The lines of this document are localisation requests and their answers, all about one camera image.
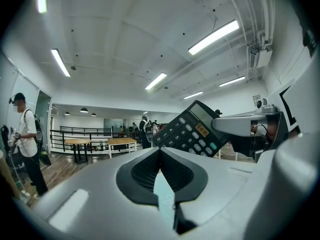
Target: white t-shirt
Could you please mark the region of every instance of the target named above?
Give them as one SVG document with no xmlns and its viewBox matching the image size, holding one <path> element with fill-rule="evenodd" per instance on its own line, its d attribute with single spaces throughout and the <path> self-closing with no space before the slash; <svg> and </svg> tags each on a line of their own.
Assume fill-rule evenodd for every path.
<svg viewBox="0 0 320 240">
<path fill-rule="evenodd" d="M 20 134 L 36 134 L 36 123 L 34 113 L 31 110 L 26 109 L 22 112 L 19 122 Z M 17 141 L 21 154 L 27 158 L 33 157 L 37 152 L 37 144 L 34 138 L 22 138 Z"/>
</svg>

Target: wooden table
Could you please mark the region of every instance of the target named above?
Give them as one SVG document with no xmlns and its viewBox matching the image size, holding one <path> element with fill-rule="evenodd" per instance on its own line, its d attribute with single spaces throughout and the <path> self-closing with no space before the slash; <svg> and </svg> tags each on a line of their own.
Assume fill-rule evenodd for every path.
<svg viewBox="0 0 320 240">
<path fill-rule="evenodd" d="M 87 156 L 87 147 L 86 144 L 91 143 L 91 139 L 87 138 L 71 138 L 71 139 L 66 139 L 65 143 L 73 145 L 73 153 L 74 153 L 74 161 L 78 164 L 86 163 L 88 162 L 88 156 Z M 77 155 L 76 155 L 76 145 L 78 148 L 78 158 L 79 161 L 77 160 Z M 80 147 L 79 145 L 84 145 L 84 155 L 85 155 L 85 161 L 81 161 L 81 156 L 80 156 Z"/>
<path fill-rule="evenodd" d="M 108 140 L 109 156 L 112 158 L 111 147 L 116 145 L 128 145 L 130 153 L 130 144 L 134 144 L 134 151 L 137 151 L 137 141 L 133 138 L 111 138 Z"/>
</svg>

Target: shoe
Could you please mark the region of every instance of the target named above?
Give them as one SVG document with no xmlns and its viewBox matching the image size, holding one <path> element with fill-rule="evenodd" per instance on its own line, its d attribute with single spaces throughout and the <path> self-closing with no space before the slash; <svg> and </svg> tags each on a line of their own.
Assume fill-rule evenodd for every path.
<svg viewBox="0 0 320 240">
<path fill-rule="evenodd" d="M 39 200 L 39 199 L 41 198 L 41 196 L 38 195 L 38 193 L 36 193 L 36 194 L 34 194 L 33 198 L 34 198 L 35 200 Z"/>
</svg>

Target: black pants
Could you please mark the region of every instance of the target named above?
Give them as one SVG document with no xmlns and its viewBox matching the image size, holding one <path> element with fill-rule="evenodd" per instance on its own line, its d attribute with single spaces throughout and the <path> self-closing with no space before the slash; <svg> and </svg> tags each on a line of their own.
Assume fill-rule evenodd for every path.
<svg viewBox="0 0 320 240">
<path fill-rule="evenodd" d="M 35 185 L 38 195 L 42 196 L 48 191 L 48 188 L 40 170 L 39 153 L 32 157 L 25 157 L 24 155 L 22 157 L 30 180 Z"/>
<path fill-rule="evenodd" d="M 147 149 L 151 148 L 151 143 L 148 141 L 146 134 L 141 134 L 142 138 L 142 148 Z"/>
</svg>

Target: gray machine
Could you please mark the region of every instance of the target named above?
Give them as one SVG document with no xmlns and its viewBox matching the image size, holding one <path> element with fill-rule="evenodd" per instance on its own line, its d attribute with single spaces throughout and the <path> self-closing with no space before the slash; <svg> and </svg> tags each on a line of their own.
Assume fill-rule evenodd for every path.
<svg viewBox="0 0 320 240">
<path fill-rule="evenodd" d="M 149 148 L 91 164 L 50 190 L 34 212 L 21 210 L 51 239 L 270 239 L 319 179 L 317 65 L 316 55 L 296 82 L 261 100 L 252 115 L 212 121 L 212 128 L 233 135 L 232 145 L 258 155 L 257 163 Z M 270 118 L 277 122 L 271 138 Z M 289 138 L 297 127 L 300 134 Z M 154 194 L 159 172 L 174 192 L 173 226 Z"/>
</svg>

